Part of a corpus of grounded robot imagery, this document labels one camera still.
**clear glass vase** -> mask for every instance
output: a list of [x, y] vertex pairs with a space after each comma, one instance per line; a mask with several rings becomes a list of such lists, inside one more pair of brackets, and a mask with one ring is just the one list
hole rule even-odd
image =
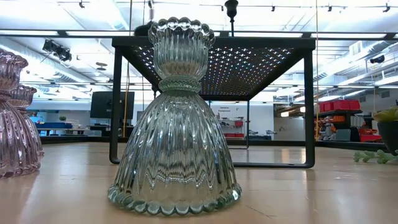
[[30, 155], [24, 117], [7, 102], [27, 65], [21, 56], [0, 49], [0, 178], [28, 174], [40, 167]]
[[172, 17], [153, 23], [149, 39], [163, 93], [134, 128], [108, 197], [151, 215], [225, 208], [240, 198], [241, 187], [221, 126], [198, 95], [213, 31]]
[[40, 140], [40, 134], [37, 131], [36, 125], [28, 117], [26, 108], [32, 104], [33, 94], [36, 93], [35, 88], [18, 85], [17, 88], [10, 91], [11, 99], [8, 101], [14, 106], [24, 117], [24, 123], [29, 135], [29, 146], [38, 156], [43, 156], [43, 146]]

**black pole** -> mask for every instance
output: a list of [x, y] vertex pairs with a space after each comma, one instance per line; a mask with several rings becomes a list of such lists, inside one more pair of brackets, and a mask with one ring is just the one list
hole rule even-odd
[[118, 128], [120, 119], [120, 86], [122, 76], [122, 52], [120, 48], [114, 51], [113, 66], [113, 90], [112, 90], [112, 112], [111, 112], [111, 134], [109, 144], [109, 160], [113, 164], [119, 164], [118, 159]]
[[313, 71], [312, 51], [304, 55], [304, 106], [305, 106], [305, 165], [315, 165], [315, 137], [313, 123]]
[[250, 101], [248, 100], [248, 125], [246, 125], [246, 149], [249, 149], [249, 124], [250, 124]]

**fluorescent light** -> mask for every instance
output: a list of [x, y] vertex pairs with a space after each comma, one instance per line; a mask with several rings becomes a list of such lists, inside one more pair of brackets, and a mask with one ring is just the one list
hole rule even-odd
[[280, 114], [281, 117], [286, 118], [289, 116], [289, 112], [283, 112]]
[[296, 102], [296, 101], [302, 101], [302, 100], [304, 100], [305, 99], [305, 96], [300, 96], [300, 97], [297, 97], [296, 99], [294, 99], [294, 101]]
[[52, 30], [0, 30], [2, 35], [54, 35], [58, 36], [57, 31]]
[[70, 36], [129, 36], [129, 31], [67, 31]]
[[365, 90], [355, 91], [355, 92], [352, 92], [352, 93], [348, 93], [348, 94], [345, 95], [345, 96], [346, 96], [346, 97], [354, 96], [354, 95], [357, 95], [357, 94], [362, 93], [362, 92], [364, 92], [364, 91], [365, 91]]
[[[332, 39], [367, 39], [367, 38], [383, 38], [386, 34], [318, 34], [318, 38], [332, 38]], [[311, 37], [316, 38], [317, 34], [311, 34]]]
[[394, 83], [394, 82], [398, 82], [398, 75], [393, 76], [393, 77], [383, 78], [382, 80], [375, 82], [375, 84], [376, 85], [385, 85], [385, 84]]
[[338, 88], [374, 88], [374, 86], [338, 86]]
[[49, 85], [51, 84], [50, 82], [19, 82], [20, 84], [23, 85]]
[[341, 96], [324, 96], [318, 99], [318, 101], [324, 102], [324, 101], [329, 101], [329, 100], [334, 100], [337, 99]]
[[301, 37], [302, 33], [295, 32], [235, 32], [235, 37]]
[[392, 86], [392, 85], [385, 85], [385, 86], [379, 86], [379, 88], [398, 88], [398, 86]]

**green plant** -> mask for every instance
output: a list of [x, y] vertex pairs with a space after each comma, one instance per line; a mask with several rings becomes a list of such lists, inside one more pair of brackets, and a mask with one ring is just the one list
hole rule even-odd
[[66, 116], [60, 116], [59, 119], [60, 119], [60, 121], [64, 122], [64, 121], [67, 120], [67, 117]]
[[393, 156], [392, 154], [385, 153], [383, 150], [377, 150], [376, 153], [364, 151], [362, 152], [355, 152], [354, 153], [354, 161], [359, 162], [362, 159], [363, 162], [368, 162], [370, 159], [377, 159], [378, 164], [385, 164], [388, 161], [392, 161], [394, 159], [398, 159], [398, 156]]
[[373, 119], [377, 122], [398, 121], [398, 106], [392, 106], [388, 110], [374, 114]]

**perforated metal tabletop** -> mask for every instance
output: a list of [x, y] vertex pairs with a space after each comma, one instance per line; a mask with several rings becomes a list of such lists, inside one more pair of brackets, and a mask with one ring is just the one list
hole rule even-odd
[[[112, 45], [159, 89], [148, 37], [117, 37]], [[250, 100], [313, 49], [313, 39], [217, 37], [199, 95], [204, 100]]]

